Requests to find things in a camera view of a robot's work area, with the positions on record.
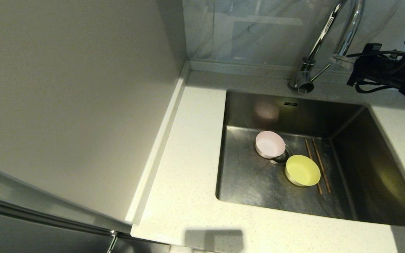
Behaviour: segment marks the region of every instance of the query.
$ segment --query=sink basin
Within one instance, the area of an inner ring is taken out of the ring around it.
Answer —
[[[320,154],[317,186],[298,187],[284,165],[255,151],[261,131],[274,131],[292,154]],[[405,181],[367,107],[227,92],[217,198],[222,201],[331,218],[405,226]]]

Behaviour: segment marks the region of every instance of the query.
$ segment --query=bowl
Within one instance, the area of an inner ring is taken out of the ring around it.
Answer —
[[[256,151],[261,157],[272,159],[284,153],[285,142],[277,133],[263,131],[256,136]]]
[[[297,186],[313,186],[320,181],[321,173],[318,165],[309,157],[293,155],[287,160],[285,175]]]

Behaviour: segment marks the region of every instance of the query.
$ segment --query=marble backsplash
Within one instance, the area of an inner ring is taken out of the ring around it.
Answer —
[[[320,33],[334,0],[183,0],[190,59],[295,67]],[[322,67],[336,46],[349,3],[317,55]],[[368,42],[405,50],[405,0],[367,0],[349,53]]]

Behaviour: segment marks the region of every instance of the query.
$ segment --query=speckled countertop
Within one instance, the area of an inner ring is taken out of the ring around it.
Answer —
[[[405,252],[405,227],[222,202],[215,197],[227,89],[301,96],[286,80],[191,72],[151,194],[133,237],[217,252]],[[307,99],[367,104],[405,176],[405,100],[315,84]]]

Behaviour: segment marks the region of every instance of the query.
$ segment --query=faucet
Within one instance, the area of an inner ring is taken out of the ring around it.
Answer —
[[[288,87],[291,90],[298,91],[299,93],[311,92],[314,89],[313,81],[326,69],[328,69],[329,66],[331,66],[331,63],[328,63],[317,74],[315,74],[313,77],[310,77],[310,71],[315,65],[315,56],[318,53],[318,50],[320,50],[321,43],[323,43],[323,40],[328,34],[329,29],[331,29],[332,24],[334,23],[340,10],[346,2],[347,0],[337,0],[337,2],[333,5],[320,36],[314,43],[309,54],[306,57],[302,58],[302,64],[299,68],[299,71],[294,74],[293,78],[288,83]],[[345,27],[343,28],[343,32],[339,39],[339,42],[333,52],[334,55],[346,55],[346,52],[351,45],[352,39],[354,38],[355,32],[359,27],[360,18],[362,17],[362,13],[364,11],[364,6],[365,0],[351,0],[351,12],[347,19]]]

